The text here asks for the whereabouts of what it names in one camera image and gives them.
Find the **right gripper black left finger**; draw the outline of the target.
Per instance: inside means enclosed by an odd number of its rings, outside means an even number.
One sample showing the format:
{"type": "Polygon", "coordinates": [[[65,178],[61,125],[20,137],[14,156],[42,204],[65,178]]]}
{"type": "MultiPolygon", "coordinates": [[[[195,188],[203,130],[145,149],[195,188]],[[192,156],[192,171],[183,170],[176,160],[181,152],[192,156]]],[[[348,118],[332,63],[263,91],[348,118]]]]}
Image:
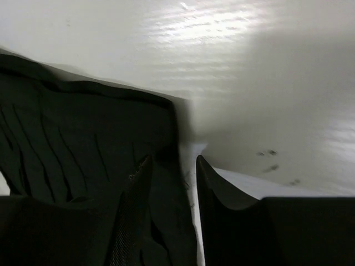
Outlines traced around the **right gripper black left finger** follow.
{"type": "Polygon", "coordinates": [[[61,204],[1,197],[2,265],[137,265],[152,178],[141,159],[126,185],[61,204]]]}

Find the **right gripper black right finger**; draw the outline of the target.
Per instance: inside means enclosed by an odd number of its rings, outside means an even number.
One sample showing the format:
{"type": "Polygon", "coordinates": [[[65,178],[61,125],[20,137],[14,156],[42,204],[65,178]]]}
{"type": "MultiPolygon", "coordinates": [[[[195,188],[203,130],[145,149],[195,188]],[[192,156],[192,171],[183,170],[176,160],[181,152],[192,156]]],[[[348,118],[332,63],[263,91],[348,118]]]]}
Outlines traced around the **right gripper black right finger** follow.
{"type": "Polygon", "coordinates": [[[206,265],[353,265],[354,198],[257,199],[198,156],[206,265]]]}

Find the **black pleated skirt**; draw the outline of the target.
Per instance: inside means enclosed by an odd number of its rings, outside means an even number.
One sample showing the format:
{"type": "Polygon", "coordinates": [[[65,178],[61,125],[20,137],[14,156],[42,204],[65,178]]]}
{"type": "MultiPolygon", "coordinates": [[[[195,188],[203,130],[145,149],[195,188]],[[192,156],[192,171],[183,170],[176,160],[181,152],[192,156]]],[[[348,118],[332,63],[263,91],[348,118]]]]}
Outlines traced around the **black pleated skirt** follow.
{"type": "Polygon", "coordinates": [[[1,55],[1,173],[9,196],[49,204],[126,185],[143,158],[152,178],[137,265],[196,265],[173,103],[138,90],[67,81],[1,55]]]}

